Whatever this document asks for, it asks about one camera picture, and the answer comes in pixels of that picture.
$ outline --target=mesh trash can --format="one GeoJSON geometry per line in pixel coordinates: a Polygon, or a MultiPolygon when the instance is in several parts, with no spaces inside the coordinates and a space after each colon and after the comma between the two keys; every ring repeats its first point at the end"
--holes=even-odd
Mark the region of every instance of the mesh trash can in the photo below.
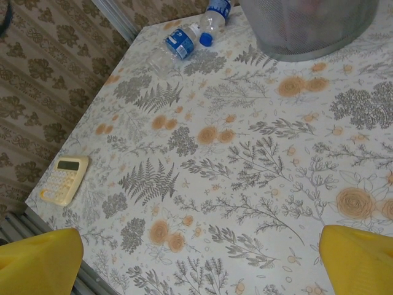
{"type": "Polygon", "coordinates": [[[282,61],[336,51],[362,34],[378,0],[240,0],[260,49],[282,61]]]}

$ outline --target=bottle label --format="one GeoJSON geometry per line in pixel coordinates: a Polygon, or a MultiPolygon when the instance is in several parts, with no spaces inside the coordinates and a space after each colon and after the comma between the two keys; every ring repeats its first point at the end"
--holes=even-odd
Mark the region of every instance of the bottle label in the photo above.
{"type": "Polygon", "coordinates": [[[231,4],[228,0],[210,0],[209,6],[206,11],[209,10],[218,12],[223,16],[224,19],[227,19],[229,16],[229,12],[231,11],[231,4]]]}
{"type": "Polygon", "coordinates": [[[181,60],[194,50],[194,43],[182,29],[176,29],[165,39],[168,48],[181,60]]]}

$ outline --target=yellow calculator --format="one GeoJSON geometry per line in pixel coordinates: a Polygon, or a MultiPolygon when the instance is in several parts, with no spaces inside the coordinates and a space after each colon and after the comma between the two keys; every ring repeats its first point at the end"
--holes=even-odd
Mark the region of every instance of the yellow calculator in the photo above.
{"type": "Polygon", "coordinates": [[[82,182],[87,165],[88,157],[60,157],[41,190],[41,199],[59,206],[67,206],[82,182]]]}

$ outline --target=floral tablecloth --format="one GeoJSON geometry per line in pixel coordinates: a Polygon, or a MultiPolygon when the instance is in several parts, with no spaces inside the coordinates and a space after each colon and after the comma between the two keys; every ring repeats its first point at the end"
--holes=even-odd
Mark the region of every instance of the floral tablecloth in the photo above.
{"type": "Polygon", "coordinates": [[[40,200],[46,173],[28,205],[120,294],[333,295],[323,226],[393,234],[393,1],[301,63],[258,51],[237,7],[159,80],[144,60],[197,21],[142,30],[58,154],[90,158],[73,202],[40,200]]]}

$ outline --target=black cable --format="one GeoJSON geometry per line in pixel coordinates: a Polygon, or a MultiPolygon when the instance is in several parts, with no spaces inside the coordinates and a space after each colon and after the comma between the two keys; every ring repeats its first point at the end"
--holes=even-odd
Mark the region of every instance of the black cable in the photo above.
{"type": "Polygon", "coordinates": [[[11,2],[8,2],[6,17],[4,17],[3,23],[0,25],[0,38],[3,37],[4,33],[7,31],[12,21],[12,6],[11,2]]]}

